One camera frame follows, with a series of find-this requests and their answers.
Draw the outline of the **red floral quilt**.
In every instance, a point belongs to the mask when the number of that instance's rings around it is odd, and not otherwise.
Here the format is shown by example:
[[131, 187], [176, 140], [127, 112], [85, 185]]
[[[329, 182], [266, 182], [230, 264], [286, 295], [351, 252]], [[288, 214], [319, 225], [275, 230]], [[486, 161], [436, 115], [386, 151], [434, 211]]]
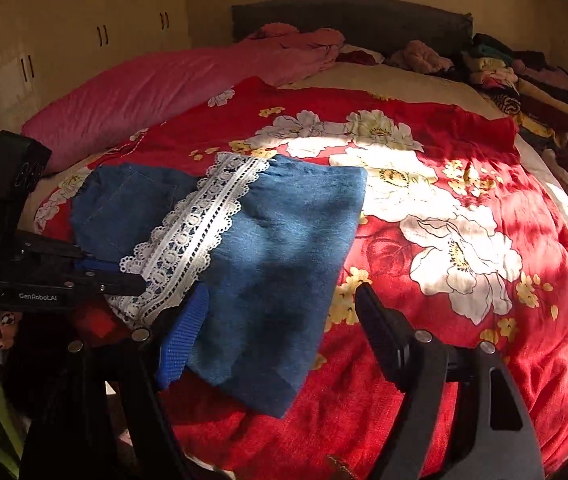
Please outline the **red floral quilt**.
[[[553, 474], [568, 459], [568, 227], [520, 162], [516, 131], [461, 107], [381, 99], [363, 90], [280, 89], [258, 78], [124, 142], [45, 195], [34, 229], [76, 242], [70, 206], [90, 173], [142, 165], [200, 178], [222, 152], [282, 155], [360, 167], [364, 202], [316, 358], [292, 405], [262, 414], [186, 368], [162, 393], [185, 454], [237, 479], [362, 479], [402, 400], [366, 341], [354, 294], [370, 284], [412, 326], [460, 347], [492, 344], [528, 410]], [[444, 188], [444, 165], [488, 168], [488, 197], [470, 204]], [[127, 324], [109, 307], [86, 311], [96, 336]]]

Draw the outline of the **pink rolled blanket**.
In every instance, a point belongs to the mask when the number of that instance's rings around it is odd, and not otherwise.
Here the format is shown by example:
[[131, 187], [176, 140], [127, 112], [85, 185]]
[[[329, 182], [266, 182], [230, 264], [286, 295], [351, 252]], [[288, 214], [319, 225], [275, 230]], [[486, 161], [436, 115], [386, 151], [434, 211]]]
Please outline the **pink rolled blanket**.
[[262, 26], [237, 44], [155, 52], [98, 74], [22, 126], [52, 152], [46, 170], [61, 172], [133, 133], [205, 103], [249, 77], [279, 87], [334, 66], [344, 35]]

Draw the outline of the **dark grey headboard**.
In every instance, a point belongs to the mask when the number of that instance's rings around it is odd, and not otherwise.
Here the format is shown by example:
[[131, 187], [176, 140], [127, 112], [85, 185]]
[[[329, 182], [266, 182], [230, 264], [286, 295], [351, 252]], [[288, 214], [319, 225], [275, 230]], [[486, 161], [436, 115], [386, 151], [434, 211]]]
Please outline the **dark grey headboard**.
[[384, 55], [420, 40], [447, 58], [468, 48], [473, 17], [400, 0], [268, 0], [231, 8], [232, 37], [249, 36], [261, 26], [283, 23], [301, 32], [336, 29], [348, 44]]

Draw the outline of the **cream wardrobe cabinets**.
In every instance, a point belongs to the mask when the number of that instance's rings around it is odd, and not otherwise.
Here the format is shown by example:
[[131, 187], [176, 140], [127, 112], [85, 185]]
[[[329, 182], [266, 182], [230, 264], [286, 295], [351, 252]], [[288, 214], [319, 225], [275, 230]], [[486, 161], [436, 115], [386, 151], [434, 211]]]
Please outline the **cream wardrobe cabinets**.
[[185, 0], [0, 0], [0, 129], [129, 58], [190, 45]]

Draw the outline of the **pile of folded clothes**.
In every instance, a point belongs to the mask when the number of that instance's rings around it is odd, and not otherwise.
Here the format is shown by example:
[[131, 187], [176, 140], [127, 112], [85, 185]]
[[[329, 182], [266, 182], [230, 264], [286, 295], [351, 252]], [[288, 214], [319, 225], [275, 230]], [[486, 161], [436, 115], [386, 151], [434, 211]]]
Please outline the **pile of folded clothes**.
[[568, 152], [568, 73], [539, 51], [516, 51], [476, 34], [461, 52], [467, 82], [516, 125]]

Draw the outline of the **pink plush garment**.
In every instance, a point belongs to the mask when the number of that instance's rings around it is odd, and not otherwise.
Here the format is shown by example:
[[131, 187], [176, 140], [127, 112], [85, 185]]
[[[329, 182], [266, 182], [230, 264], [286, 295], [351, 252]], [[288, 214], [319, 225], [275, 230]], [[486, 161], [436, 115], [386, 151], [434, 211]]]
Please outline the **pink plush garment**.
[[409, 41], [402, 50], [386, 58], [385, 64], [423, 75], [448, 72], [453, 68], [450, 58], [440, 56], [420, 40]]

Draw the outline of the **blue denim pants lace hem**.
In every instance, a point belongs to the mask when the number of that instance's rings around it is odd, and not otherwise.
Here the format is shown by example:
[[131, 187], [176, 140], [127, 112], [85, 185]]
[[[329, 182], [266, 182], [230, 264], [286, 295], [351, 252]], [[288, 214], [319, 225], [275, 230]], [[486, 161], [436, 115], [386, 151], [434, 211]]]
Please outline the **blue denim pants lace hem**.
[[103, 166], [72, 199], [70, 223], [85, 252], [144, 278], [141, 295], [108, 298], [131, 328], [205, 285], [208, 312], [188, 367], [280, 417], [316, 358], [365, 185], [360, 167], [282, 155], [222, 152], [200, 178]]

